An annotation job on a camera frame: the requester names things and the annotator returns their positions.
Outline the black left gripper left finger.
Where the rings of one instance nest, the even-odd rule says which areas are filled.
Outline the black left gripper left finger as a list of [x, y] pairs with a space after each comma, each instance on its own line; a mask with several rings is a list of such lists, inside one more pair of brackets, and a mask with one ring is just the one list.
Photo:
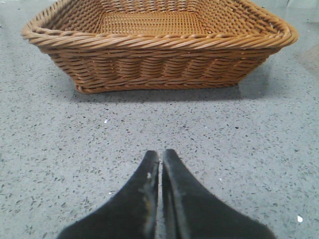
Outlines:
[[66, 227], [60, 239], [155, 238], [159, 157], [147, 151], [140, 165], [107, 203]]

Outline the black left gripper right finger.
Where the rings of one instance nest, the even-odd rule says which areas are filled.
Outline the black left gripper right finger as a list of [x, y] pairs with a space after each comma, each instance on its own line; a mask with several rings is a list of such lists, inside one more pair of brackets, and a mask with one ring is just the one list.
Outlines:
[[211, 194], [173, 149], [163, 156], [162, 198], [168, 239], [272, 239], [267, 226]]

